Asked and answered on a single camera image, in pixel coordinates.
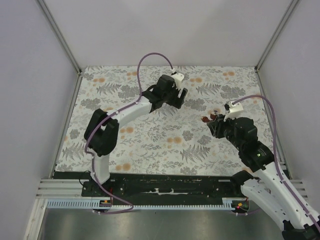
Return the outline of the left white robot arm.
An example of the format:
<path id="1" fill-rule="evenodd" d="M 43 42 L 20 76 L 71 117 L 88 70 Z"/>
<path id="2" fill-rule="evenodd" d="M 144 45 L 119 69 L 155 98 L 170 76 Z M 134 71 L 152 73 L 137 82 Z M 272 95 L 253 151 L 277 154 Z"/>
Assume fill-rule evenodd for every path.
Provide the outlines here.
<path id="1" fill-rule="evenodd" d="M 94 111 L 84 133 L 84 150 L 92 155 L 91 177 L 95 180 L 93 191 L 103 197 L 110 192 L 110 154 L 117 145 L 120 129 L 135 119 L 150 114 L 167 104 L 180 109 L 188 92 L 182 88 L 185 76 L 181 73 L 163 74 L 156 84 L 141 93 L 137 101 L 110 113 Z"/>

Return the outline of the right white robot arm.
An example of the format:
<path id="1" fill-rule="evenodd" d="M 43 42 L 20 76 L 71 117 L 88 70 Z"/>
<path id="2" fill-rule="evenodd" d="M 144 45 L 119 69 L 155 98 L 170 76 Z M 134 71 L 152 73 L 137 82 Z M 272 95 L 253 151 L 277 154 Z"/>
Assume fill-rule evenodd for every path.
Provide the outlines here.
<path id="1" fill-rule="evenodd" d="M 318 240 L 320 214 L 293 186 L 271 150 L 258 140 L 258 129 L 247 117 L 225 119 L 224 115 L 203 117 L 213 137 L 225 138 L 237 150 L 240 160 L 252 171 L 233 175 L 229 191 L 245 195 L 279 227 L 285 240 Z"/>

